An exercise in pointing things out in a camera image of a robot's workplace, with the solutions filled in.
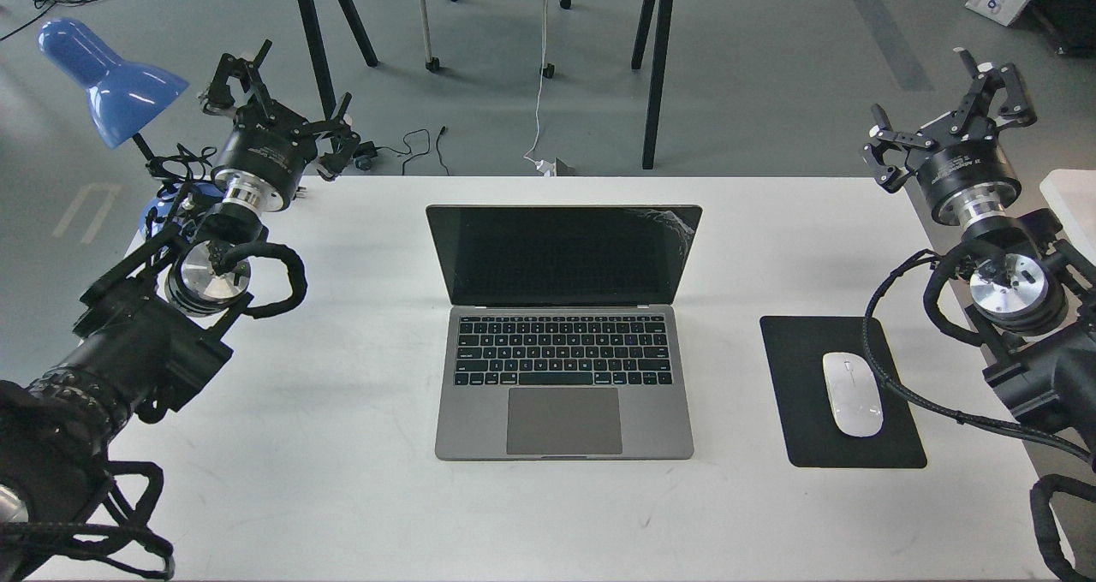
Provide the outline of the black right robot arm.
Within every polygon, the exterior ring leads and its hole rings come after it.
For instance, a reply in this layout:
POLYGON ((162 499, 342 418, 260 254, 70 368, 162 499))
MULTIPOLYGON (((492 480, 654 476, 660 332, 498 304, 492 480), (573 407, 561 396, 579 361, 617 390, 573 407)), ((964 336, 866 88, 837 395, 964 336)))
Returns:
POLYGON ((948 409, 897 383, 874 357, 868 331, 861 331, 861 351, 874 379, 907 403, 1092 465, 1093 263, 1062 238, 1050 209, 1021 217, 1007 212, 1021 195, 1021 182, 998 134, 1037 119, 1021 71, 1013 62, 979 62, 964 48, 956 53, 971 79, 956 109, 915 132, 900 132, 874 105, 861 157, 888 193, 915 179, 932 220, 956 226, 962 238, 944 254, 924 249, 907 258, 874 292, 865 316, 874 315, 897 278, 929 265, 924 312, 944 336, 989 349, 984 380, 1011 421, 948 409))

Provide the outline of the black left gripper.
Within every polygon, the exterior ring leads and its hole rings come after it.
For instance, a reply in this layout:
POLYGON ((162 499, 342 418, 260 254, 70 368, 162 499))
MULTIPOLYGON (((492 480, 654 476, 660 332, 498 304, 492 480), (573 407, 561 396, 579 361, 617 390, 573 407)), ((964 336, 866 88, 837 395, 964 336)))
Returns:
POLYGON ((199 109, 209 116, 235 118, 227 142, 214 166, 214 181, 222 201, 254 212, 289 208, 306 166, 313 163, 324 180, 336 180, 359 148, 359 134, 346 122, 352 94, 344 93, 333 117, 307 122, 274 99, 259 75, 271 48, 264 39, 254 59, 222 53, 212 82, 199 94, 199 109), (241 85, 246 103, 236 105, 229 83, 241 85), (328 139, 331 152, 320 155, 317 142, 328 139))

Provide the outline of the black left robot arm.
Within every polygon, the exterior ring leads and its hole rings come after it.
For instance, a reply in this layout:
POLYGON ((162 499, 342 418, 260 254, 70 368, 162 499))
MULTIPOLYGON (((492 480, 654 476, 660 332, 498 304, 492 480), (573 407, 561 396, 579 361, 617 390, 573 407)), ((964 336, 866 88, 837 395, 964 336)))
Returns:
POLYGON ((271 98, 252 60, 222 56, 202 103, 232 133, 212 169, 222 198, 184 214, 183 176, 160 230, 81 296, 80 345, 27 386, 3 383, 3 579, 52 557, 93 560, 146 579, 175 574, 172 543, 150 530, 160 466, 112 460, 137 416, 152 425, 212 381, 239 317, 292 312, 307 293, 301 256, 270 242, 264 212, 289 207, 306 166, 339 176, 359 146, 351 95, 310 122, 271 98))

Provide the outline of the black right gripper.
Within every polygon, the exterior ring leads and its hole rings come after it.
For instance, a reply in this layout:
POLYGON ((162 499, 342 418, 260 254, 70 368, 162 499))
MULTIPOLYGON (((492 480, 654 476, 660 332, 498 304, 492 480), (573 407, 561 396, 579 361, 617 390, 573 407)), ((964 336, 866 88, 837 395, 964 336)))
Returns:
POLYGON ((987 187, 1002 207, 1018 199, 1021 184, 998 145, 998 134, 1038 121, 1015 64, 977 62, 963 47, 954 52, 971 76, 969 91, 954 113, 917 133, 897 132, 884 109, 874 104, 874 128, 861 148, 861 160, 887 193, 899 192, 909 176, 916 176, 932 219, 944 226, 962 222, 959 195, 968 189, 987 187))

